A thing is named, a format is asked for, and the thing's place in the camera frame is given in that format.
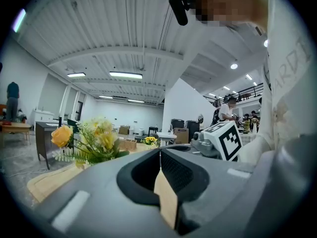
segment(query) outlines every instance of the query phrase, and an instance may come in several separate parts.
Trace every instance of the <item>blue shirt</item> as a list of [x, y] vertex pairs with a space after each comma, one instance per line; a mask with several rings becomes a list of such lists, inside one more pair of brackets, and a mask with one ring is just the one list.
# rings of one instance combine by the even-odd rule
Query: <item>blue shirt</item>
[[8, 98], [19, 98], [19, 86], [16, 83], [12, 82], [11, 84], [9, 84], [7, 92]]

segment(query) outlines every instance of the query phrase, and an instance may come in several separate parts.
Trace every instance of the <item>dark hair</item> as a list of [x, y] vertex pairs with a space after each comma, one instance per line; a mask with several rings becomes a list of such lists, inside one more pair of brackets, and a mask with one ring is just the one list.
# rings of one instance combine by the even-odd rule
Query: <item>dark hair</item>
[[237, 99], [236, 98], [234, 98], [233, 96], [230, 96], [230, 98], [228, 99], [228, 102], [229, 101], [234, 101], [234, 102], [237, 102]]

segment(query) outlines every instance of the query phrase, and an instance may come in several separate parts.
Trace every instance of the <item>railing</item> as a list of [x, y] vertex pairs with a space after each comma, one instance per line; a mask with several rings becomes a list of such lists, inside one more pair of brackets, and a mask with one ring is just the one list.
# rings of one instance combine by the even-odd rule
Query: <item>railing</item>
[[204, 96], [210, 103], [212, 103], [215, 107], [220, 107], [223, 103], [226, 103], [227, 100], [233, 96], [237, 99], [237, 102], [244, 101], [246, 99], [258, 97], [263, 93], [263, 83], [249, 87], [235, 94], [229, 94], [227, 96], [223, 96], [221, 99], [216, 97]]

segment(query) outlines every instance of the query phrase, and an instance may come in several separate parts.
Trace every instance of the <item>round ceiling light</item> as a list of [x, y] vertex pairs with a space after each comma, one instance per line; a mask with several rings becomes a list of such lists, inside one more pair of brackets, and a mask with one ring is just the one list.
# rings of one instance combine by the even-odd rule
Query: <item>round ceiling light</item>
[[236, 63], [234, 63], [234, 64], [231, 65], [230, 68], [231, 68], [231, 69], [236, 69], [236, 68], [238, 68], [238, 65], [237, 65]]

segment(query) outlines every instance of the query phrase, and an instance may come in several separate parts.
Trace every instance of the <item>person in white shirt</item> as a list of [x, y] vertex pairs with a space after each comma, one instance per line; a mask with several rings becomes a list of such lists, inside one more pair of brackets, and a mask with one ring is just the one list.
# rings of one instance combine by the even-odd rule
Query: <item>person in white shirt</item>
[[219, 110], [219, 121], [233, 121], [235, 120], [234, 117], [232, 117], [232, 110], [236, 106], [237, 100], [234, 97], [230, 97], [227, 103], [222, 104], [220, 110]]
[[256, 164], [261, 154], [281, 147], [300, 134], [317, 132], [316, 49], [288, 0], [194, 0], [193, 13], [203, 23], [251, 22], [267, 32], [262, 70], [264, 92], [261, 125], [251, 143], [239, 150], [242, 162]]

